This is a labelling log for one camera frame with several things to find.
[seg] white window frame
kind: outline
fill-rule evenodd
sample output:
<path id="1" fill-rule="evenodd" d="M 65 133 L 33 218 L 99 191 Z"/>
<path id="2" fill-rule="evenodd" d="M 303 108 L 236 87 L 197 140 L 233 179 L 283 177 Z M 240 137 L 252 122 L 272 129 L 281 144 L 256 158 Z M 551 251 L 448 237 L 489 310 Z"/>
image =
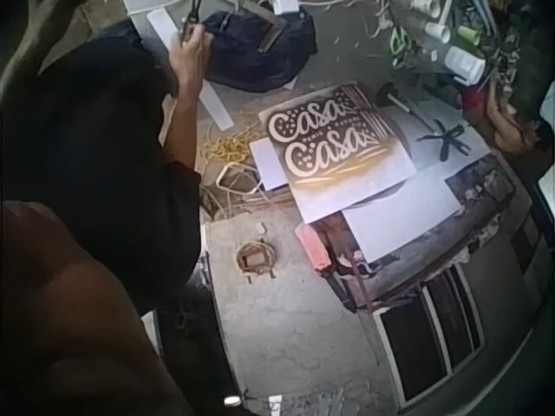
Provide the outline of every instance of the white window frame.
<path id="1" fill-rule="evenodd" d="M 445 335 L 443 334 L 443 329 L 441 328 L 440 320 L 438 318 L 437 311 L 435 309 L 434 301 L 432 299 L 432 296 L 429 293 L 428 288 L 424 287 L 422 289 L 423 298 L 424 298 L 426 306 L 428 308 L 428 311 L 429 311 L 429 314 L 430 314 L 430 317 L 431 317 L 431 322 L 434 326 L 435 334 L 437 335 L 438 341 L 440 343 L 440 350 L 441 350 L 441 354 L 443 355 L 443 362 L 446 365 L 447 375 L 445 377 L 443 377 L 442 379 L 440 379 L 439 381 L 437 381 L 432 386 L 428 387 L 426 390 L 418 393 L 415 397 L 413 397 L 410 400 L 407 400 L 406 397 L 405 397 L 405 393 L 404 393 L 404 390 L 403 390 L 403 387 L 402 387 L 401 374 L 399 373 L 399 368 L 397 366 L 397 363 L 395 361 L 395 357 L 393 355 L 393 348 L 391 347 L 387 332 L 385 330 L 385 327 L 383 326 L 382 314 L 386 313 L 391 308 L 388 308 L 388 307 L 380 308 L 380 309 L 374 311 L 374 313 L 372 314 L 374 316 L 374 320 L 375 320 L 376 326 L 378 328 L 378 333 L 380 334 L 380 338 L 382 339 L 383 347 L 385 348 L 385 353 L 386 353 L 386 356 L 388 358 L 388 363 L 389 363 L 389 367 L 390 367 L 390 370 L 391 370 L 391 375 L 393 376 L 393 383 L 395 385 L 395 390 L 396 390 L 396 394 L 397 394 L 397 401 L 398 401 L 399 406 L 401 408 L 413 405 L 415 402 L 421 400 L 423 397 L 427 396 L 428 394 L 432 393 L 437 388 L 441 387 L 446 381 L 450 380 L 455 374 L 457 374 L 462 368 L 464 368 L 470 361 L 472 361 L 476 357 L 476 355 L 478 355 L 480 353 L 481 349 L 485 345 L 484 332 L 483 332 L 483 329 L 482 329 L 480 316 L 478 314 L 478 308 L 476 307 L 476 302 L 474 301 L 472 292 L 470 291 L 470 287 L 468 285 L 467 278 L 464 275 L 461 266 L 459 264 L 455 264 L 454 266 L 450 266 L 449 268 L 443 270 L 440 274 L 443 274 L 443 273 L 447 272 L 451 276 L 452 275 L 451 272 L 450 272 L 451 267 L 456 268 L 456 270 L 459 274 L 459 278 L 460 278 L 460 282 L 462 284 L 462 287 L 466 292 L 467 299 L 468 299 L 468 302 L 470 304 L 470 309 L 472 310 L 472 314 L 474 316 L 474 321 L 476 323 L 476 331 L 478 332 L 478 337 L 480 339 L 480 345 L 472 353 L 470 353 L 467 358 L 465 358 L 462 362 L 460 362 L 455 368 L 452 367 L 451 359 L 450 359 L 449 353 L 447 351 L 447 343 L 445 341 Z M 440 274 L 434 275 L 434 276 L 430 277 L 427 280 L 432 280 L 432 279 L 438 277 Z M 464 308 L 463 308 L 463 306 L 460 302 L 460 299 L 459 299 L 459 304 L 460 304 L 460 307 L 462 308 L 462 310 L 464 311 Z M 466 317 L 465 317 L 465 324 L 467 325 L 467 331 L 469 331 L 469 327 L 468 327 Z"/>

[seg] pliers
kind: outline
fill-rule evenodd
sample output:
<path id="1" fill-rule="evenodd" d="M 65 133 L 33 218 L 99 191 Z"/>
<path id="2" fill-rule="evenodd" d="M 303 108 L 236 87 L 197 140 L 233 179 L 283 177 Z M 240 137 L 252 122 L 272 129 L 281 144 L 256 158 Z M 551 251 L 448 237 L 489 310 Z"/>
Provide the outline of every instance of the pliers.
<path id="1" fill-rule="evenodd" d="M 450 146 L 453 146 L 459 152 L 461 152 L 465 156 L 468 156 L 471 147 L 457 139 L 457 137 L 461 136 L 465 132 L 465 128 L 462 125 L 457 124 L 455 127 L 447 130 L 445 126 L 443 126 L 443 123 L 441 121 L 437 119 L 434 119 L 434 121 L 440 129 L 441 134 L 429 134 L 424 137 L 420 137 L 417 141 L 442 139 L 443 146 L 440 150 L 440 161 L 442 162 L 445 162 L 449 158 Z"/>
<path id="2" fill-rule="evenodd" d="M 183 20 L 183 28 L 181 30 L 181 35 L 180 35 L 181 43 L 185 41 L 185 36 L 187 35 L 189 28 L 191 26 L 194 26 L 195 24 L 199 24 L 200 22 L 199 10 L 200 10 L 201 3 L 202 3 L 202 0 L 192 0 L 191 11 L 189 11 L 189 14 Z"/>

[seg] window pane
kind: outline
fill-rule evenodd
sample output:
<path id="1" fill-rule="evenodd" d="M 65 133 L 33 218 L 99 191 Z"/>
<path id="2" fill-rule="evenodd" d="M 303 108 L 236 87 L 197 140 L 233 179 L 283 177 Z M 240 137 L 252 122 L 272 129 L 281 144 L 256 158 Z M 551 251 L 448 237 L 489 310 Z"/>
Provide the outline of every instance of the window pane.
<path id="1" fill-rule="evenodd" d="M 426 285 L 440 320 L 451 367 L 455 368 L 473 351 L 461 302 L 446 273 L 430 280 Z"/>
<path id="2" fill-rule="evenodd" d="M 467 316 L 468 327 L 470 328 L 470 335 L 472 336 L 473 349 L 477 349 L 480 346 L 480 337 L 478 335 L 478 327 L 476 326 L 476 317 L 470 307 L 470 301 L 468 301 L 467 292 L 460 282 L 459 272 L 455 267 L 452 267 L 451 272 L 453 273 L 453 280 L 457 290 L 460 293 L 460 299 L 462 300 L 462 307 L 465 310 Z"/>
<path id="3" fill-rule="evenodd" d="M 411 301 L 382 314 L 405 400 L 412 399 L 447 375 L 423 300 L 417 296 Z"/>

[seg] scissors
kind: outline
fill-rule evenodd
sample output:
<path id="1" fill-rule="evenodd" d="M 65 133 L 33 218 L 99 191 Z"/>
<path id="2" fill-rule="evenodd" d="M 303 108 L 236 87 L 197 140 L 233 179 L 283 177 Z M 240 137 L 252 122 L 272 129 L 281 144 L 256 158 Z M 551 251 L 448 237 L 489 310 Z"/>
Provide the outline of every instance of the scissors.
<path id="1" fill-rule="evenodd" d="M 430 134 L 424 137 L 420 137 L 417 141 L 422 140 L 433 140 L 433 139 L 441 139 L 443 140 L 443 146 L 441 146 L 440 150 L 440 161 L 445 162 L 449 158 L 449 147 L 453 146 L 457 149 L 460 153 L 468 156 L 470 153 L 471 147 L 466 143 L 458 140 L 457 137 L 461 136 L 465 132 L 465 128 L 457 124 L 455 127 L 447 130 L 443 123 L 437 119 L 434 119 L 435 123 L 441 130 L 441 134 Z"/>
<path id="2" fill-rule="evenodd" d="M 194 26 L 195 24 L 199 24 L 200 22 L 199 10 L 200 10 L 200 4 L 202 3 L 202 0 L 192 0 L 192 1 L 193 2 L 191 4 L 191 11 L 189 11 L 189 14 L 183 21 L 183 28 L 181 30 L 181 35 L 180 35 L 181 43 L 185 41 L 185 37 L 189 31 L 189 28 Z"/>
<path id="3" fill-rule="evenodd" d="M 397 56 L 402 51 L 410 50 L 413 46 L 413 41 L 410 39 L 407 31 L 397 22 L 397 19 L 395 19 L 391 7 L 389 7 L 389 15 L 393 22 L 393 30 L 389 38 L 389 50 L 391 51 L 391 55 Z"/>

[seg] black bag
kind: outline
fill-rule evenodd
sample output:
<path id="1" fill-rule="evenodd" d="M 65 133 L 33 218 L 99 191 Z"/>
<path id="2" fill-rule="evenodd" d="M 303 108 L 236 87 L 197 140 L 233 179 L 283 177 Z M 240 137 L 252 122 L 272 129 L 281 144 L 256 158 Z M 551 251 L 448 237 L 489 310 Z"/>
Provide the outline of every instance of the black bag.
<path id="1" fill-rule="evenodd" d="M 310 55 L 317 52 L 312 16 L 306 10 L 282 15 L 287 21 L 283 32 L 268 52 L 258 47 L 268 31 L 262 17 L 244 11 L 241 15 L 219 11 L 203 24 L 214 35 L 206 79 L 219 84 L 264 93 L 280 88 L 303 69 Z"/>

